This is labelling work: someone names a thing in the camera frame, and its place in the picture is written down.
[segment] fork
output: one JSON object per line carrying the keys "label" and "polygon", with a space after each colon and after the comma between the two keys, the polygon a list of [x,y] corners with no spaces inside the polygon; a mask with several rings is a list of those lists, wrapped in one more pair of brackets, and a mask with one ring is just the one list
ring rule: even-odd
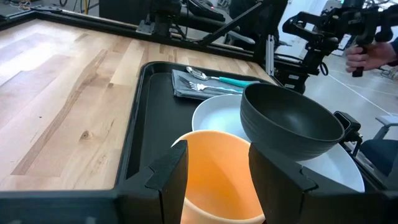
{"label": "fork", "polygon": [[241,91],[241,90],[227,89],[227,88],[223,88],[223,87],[205,86],[202,84],[190,82],[184,77],[178,77],[178,78],[180,79],[180,81],[182,83],[184,83],[184,85],[186,85],[187,87],[191,88],[192,90],[196,90],[196,91],[203,91],[204,89],[209,89],[209,90],[222,91],[225,93],[232,93],[232,94],[242,94],[243,93],[243,91]]}

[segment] orange plastic cup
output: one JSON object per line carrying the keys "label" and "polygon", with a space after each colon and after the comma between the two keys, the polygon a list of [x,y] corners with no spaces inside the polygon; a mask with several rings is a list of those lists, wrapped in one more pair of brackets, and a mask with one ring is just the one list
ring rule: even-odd
{"label": "orange plastic cup", "polygon": [[190,132],[176,142],[183,139],[188,141],[188,183],[181,222],[262,223],[249,169],[250,144],[210,130]]}

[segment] wooden tabletop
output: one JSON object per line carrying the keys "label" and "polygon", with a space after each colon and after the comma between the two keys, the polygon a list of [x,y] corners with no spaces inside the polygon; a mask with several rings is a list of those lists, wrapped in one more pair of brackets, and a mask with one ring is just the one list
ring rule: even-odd
{"label": "wooden tabletop", "polygon": [[256,63],[34,20],[0,32],[0,190],[112,189],[141,66]]}

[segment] gray napkin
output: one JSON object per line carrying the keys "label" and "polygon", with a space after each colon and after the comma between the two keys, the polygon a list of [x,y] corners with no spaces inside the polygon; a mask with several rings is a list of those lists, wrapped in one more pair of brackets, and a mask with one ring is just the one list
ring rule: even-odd
{"label": "gray napkin", "polygon": [[205,89],[203,91],[195,91],[187,87],[184,83],[181,82],[181,80],[178,78],[179,76],[184,77],[190,82],[196,83],[196,84],[203,84],[206,86],[213,86],[213,87],[223,87],[223,88],[229,88],[229,89],[234,89],[234,90],[243,90],[243,88],[230,85],[227,83],[220,82],[218,80],[199,80],[192,76],[191,74],[187,72],[181,72],[178,70],[172,70],[172,83],[173,83],[173,89],[174,89],[174,96],[177,97],[186,97],[186,98],[193,98],[193,99],[198,99],[198,100],[207,100],[213,96],[219,96],[219,95],[227,95],[229,93],[225,93],[222,91],[216,91],[216,90],[209,90]]}

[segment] hand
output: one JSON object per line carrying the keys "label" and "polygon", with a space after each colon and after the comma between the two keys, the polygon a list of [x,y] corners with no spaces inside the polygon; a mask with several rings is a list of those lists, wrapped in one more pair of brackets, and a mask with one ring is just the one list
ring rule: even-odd
{"label": "hand", "polygon": [[361,54],[362,47],[351,47],[346,51],[347,72],[353,72],[358,67],[372,70],[397,60],[397,55],[389,43],[376,43],[366,46],[367,54]]}

